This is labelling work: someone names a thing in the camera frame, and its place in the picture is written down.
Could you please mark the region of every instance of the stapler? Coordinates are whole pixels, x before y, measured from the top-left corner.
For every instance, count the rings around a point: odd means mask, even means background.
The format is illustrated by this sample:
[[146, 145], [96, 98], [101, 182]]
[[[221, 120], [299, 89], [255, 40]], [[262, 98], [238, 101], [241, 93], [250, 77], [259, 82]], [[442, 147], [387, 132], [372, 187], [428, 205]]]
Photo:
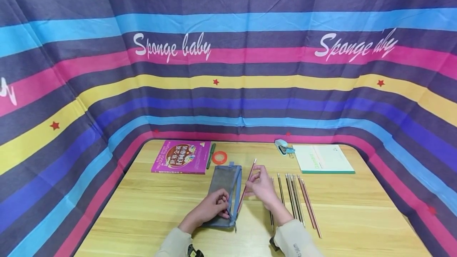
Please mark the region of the stapler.
[[295, 149], [293, 147], [288, 147], [288, 143], [285, 142], [283, 139], [275, 140], [275, 145], [281, 155], [286, 156], [289, 155], [290, 158], [294, 157]]

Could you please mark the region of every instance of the book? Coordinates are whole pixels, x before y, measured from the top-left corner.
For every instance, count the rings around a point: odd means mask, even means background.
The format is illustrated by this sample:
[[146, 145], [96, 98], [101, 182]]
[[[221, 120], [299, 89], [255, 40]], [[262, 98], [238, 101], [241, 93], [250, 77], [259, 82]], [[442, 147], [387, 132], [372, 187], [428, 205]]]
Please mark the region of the book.
[[302, 173], [354, 174], [355, 171], [338, 145], [294, 145]]
[[210, 147], [209, 141], [166, 140], [151, 172], [204, 174]]

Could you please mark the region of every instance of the white notebook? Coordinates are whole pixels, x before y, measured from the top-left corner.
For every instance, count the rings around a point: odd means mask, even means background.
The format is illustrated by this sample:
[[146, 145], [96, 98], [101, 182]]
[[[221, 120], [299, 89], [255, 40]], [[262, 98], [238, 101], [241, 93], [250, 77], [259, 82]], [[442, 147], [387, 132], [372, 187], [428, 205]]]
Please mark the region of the white notebook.
[[338, 145], [294, 145], [302, 173], [354, 174]]

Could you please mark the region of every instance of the beige sleeve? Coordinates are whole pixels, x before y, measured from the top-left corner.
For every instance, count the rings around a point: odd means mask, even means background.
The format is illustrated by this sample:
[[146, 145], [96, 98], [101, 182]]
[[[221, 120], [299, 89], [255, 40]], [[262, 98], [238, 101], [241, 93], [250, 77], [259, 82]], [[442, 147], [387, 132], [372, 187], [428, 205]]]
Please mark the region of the beige sleeve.
[[323, 257], [311, 235], [298, 220], [292, 220], [276, 229], [275, 244], [286, 257]]
[[163, 240], [159, 251], [155, 257], [187, 257], [187, 249], [192, 244], [192, 236], [182, 232], [178, 228], [173, 228], [168, 236]]

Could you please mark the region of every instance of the person's left hand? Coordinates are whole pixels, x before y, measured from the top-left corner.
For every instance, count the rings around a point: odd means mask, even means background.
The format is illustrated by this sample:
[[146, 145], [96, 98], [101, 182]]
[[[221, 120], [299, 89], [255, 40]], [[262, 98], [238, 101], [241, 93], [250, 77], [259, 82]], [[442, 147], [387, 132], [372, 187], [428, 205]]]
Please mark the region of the person's left hand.
[[216, 215], [222, 218], [230, 218], [227, 208], [229, 207], [229, 194], [223, 188], [208, 194], [178, 226], [184, 232], [192, 234], [192, 232], [200, 227], [204, 222], [210, 221]]

